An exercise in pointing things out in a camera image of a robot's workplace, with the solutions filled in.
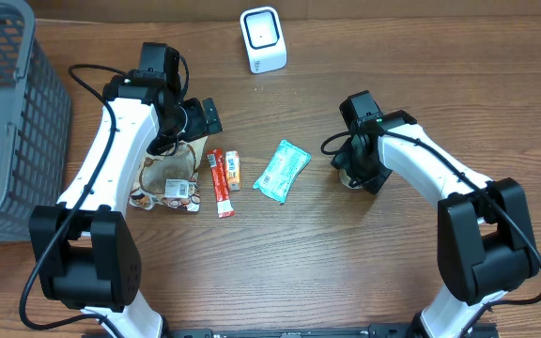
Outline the red snack packet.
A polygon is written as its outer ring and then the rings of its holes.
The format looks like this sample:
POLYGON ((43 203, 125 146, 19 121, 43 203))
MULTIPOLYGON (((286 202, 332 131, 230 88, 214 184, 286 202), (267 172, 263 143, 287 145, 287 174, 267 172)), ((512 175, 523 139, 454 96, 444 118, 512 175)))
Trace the red snack packet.
POLYGON ((207 160, 214 186, 218 217, 234 216, 235 210, 229 199, 229 190, 224 172, 223 151, 220 148, 208 151, 207 160))

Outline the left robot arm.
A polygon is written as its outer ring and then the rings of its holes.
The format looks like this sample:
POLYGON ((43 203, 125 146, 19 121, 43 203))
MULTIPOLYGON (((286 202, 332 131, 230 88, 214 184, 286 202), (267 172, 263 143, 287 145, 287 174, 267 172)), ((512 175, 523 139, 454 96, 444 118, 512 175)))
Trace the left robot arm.
POLYGON ((172 157, 182 143, 221 132, 212 99, 188 99, 183 55, 143 44, 137 69, 115 69, 101 92, 96 137, 76 178, 29 222, 36 265, 19 317, 32 330, 95 319, 110 337, 165 337, 168 324, 140 291, 142 263, 125 215, 145 155, 172 157))

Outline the white brown snack bag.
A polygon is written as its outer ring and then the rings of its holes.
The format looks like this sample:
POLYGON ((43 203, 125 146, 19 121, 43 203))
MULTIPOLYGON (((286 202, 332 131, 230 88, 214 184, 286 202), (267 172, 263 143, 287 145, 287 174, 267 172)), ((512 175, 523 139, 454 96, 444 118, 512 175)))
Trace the white brown snack bag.
POLYGON ((165 206, 187 212, 198 212, 201 204, 198 168, 208 137, 186 143, 170 156, 146 154, 135 178, 129 204, 145 210, 165 206))

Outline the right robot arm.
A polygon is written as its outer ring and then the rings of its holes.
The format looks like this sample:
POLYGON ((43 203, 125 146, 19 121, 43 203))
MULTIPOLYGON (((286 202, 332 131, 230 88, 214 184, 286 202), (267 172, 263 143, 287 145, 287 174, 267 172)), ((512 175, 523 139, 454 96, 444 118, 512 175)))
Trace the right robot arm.
POLYGON ((496 337, 481 316, 541 301, 541 255, 523 188, 479 174, 434 143, 408 113, 384 114, 359 92, 339 106, 346 141, 332 152, 342 183, 376 194, 391 173, 437 211, 443 285, 409 323, 375 323, 363 337, 496 337))

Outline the orange Kleenex tissue pack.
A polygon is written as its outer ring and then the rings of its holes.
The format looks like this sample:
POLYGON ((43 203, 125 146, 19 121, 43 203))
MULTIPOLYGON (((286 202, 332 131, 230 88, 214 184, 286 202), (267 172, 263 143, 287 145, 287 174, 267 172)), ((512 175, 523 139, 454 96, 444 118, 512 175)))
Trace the orange Kleenex tissue pack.
POLYGON ((225 153, 225 176, 229 190, 236 192, 241 189, 240 177, 240 155, 236 150, 230 150, 225 153))

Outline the teal orange soup packet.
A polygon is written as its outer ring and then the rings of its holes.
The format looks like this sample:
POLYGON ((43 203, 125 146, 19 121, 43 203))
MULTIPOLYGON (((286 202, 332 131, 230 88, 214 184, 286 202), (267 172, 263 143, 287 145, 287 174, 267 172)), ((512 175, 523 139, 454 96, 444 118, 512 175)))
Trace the teal orange soup packet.
POLYGON ((311 155, 306 151, 282 140, 253 189, 284 204, 295 179, 310 160, 311 155))

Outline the green white cup container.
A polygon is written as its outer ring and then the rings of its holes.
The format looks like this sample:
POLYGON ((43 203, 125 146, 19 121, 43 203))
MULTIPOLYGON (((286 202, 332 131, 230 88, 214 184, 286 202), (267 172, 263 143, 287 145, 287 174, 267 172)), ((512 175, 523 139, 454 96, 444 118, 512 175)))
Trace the green white cup container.
POLYGON ((358 184, 356 181, 353 181, 351 179, 351 177, 347 174, 346 170, 345 169, 340 169, 338 171, 338 176, 339 176, 339 179, 341 181, 341 183, 349 188, 349 189, 352 189, 352 190, 359 190, 362 188, 362 186, 360 184, 358 184))

